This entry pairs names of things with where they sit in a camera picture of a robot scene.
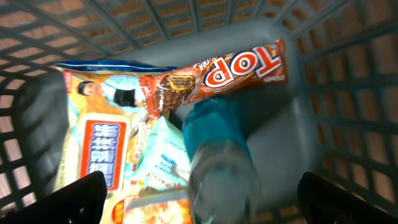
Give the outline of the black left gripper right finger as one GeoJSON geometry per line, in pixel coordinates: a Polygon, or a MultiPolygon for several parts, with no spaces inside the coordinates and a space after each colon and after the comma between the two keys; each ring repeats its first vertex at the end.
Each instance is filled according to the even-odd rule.
{"type": "Polygon", "coordinates": [[[312,172],[297,188],[300,213],[313,224],[397,224],[397,218],[360,200],[312,172]]]}

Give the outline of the blue mouthwash bottle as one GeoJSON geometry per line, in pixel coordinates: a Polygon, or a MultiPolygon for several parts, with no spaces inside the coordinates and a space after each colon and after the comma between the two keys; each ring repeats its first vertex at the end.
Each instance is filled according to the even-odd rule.
{"type": "Polygon", "coordinates": [[[254,223],[261,191],[246,140],[222,102],[195,103],[183,124],[188,197],[197,223],[254,223]]]}

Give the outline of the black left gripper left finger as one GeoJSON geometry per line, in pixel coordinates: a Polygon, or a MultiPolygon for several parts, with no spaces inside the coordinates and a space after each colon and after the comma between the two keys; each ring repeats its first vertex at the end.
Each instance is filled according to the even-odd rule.
{"type": "Polygon", "coordinates": [[[8,213],[2,224],[99,224],[107,187],[104,174],[95,171],[22,210],[8,213]]]}

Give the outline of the yellow chips snack bag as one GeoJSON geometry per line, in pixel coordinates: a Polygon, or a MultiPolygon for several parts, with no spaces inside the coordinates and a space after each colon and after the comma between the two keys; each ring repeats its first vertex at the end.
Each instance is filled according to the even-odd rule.
{"type": "Polygon", "coordinates": [[[146,140],[156,122],[150,120],[139,79],[170,67],[120,60],[61,60],[67,89],[69,128],[55,190],[94,172],[107,188],[101,223],[124,223],[124,209],[143,186],[133,177],[146,140]]]}

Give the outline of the light blue wet wipes pack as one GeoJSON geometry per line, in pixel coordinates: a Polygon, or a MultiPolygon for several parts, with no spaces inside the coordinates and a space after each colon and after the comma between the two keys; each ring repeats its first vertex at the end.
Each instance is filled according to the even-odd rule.
{"type": "Polygon", "coordinates": [[[159,118],[146,139],[146,145],[132,174],[131,185],[156,190],[181,189],[188,184],[190,158],[182,132],[164,117],[159,118]]]}

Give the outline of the brown Top chocolate bar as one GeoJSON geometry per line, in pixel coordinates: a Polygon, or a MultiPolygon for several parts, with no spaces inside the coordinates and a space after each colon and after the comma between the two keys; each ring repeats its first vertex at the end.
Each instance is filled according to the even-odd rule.
{"type": "Polygon", "coordinates": [[[139,84],[150,119],[203,98],[254,85],[287,83],[285,42],[213,57],[161,75],[144,75],[139,84]]]}

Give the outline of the small orange white tissue pack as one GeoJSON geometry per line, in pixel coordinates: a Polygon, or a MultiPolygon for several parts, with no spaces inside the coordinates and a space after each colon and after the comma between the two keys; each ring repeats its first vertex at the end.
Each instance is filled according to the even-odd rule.
{"type": "Polygon", "coordinates": [[[111,219],[116,224],[194,223],[188,195],[183,190],[128,196],[115,204],[111,219]]]}

